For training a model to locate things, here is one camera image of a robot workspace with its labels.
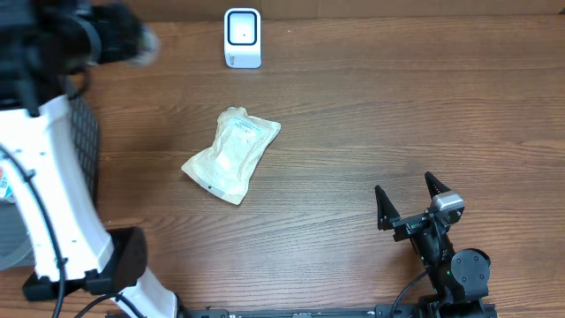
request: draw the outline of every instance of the wooden table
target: wooden table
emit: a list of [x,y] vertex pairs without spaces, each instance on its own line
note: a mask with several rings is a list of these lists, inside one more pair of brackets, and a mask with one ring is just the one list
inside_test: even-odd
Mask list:
[[[231,70],[222,23],[154,24],[160,59],[107,65],[87,94],[102,127],[100,218],[137,225],[149,263],[190,308],[370,307],[422,270],[377,230],[380,184],[420,213],[432,171],[466,199],[456,250],[492,260],[501,317],[565,310],[565,18],[265,21],[263,66]],[[282,124],[241,206],[181,165],[229,106]],[[0,273],[0,316],[27,303],[31,269]],[[431,292],[426,281],[406,301]],[[92,299],[64,303],[71,317]],[[105,302],[92,317],[114,305]]]

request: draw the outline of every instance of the white pouch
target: white pouch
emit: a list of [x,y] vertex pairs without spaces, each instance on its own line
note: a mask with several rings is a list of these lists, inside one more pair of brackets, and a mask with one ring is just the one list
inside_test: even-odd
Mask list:
[[249,179],[281,124],[248,116],[245,108],[229,107],[218,117],[212,147],[200,151],[181,168],[218,198],[239,204]]

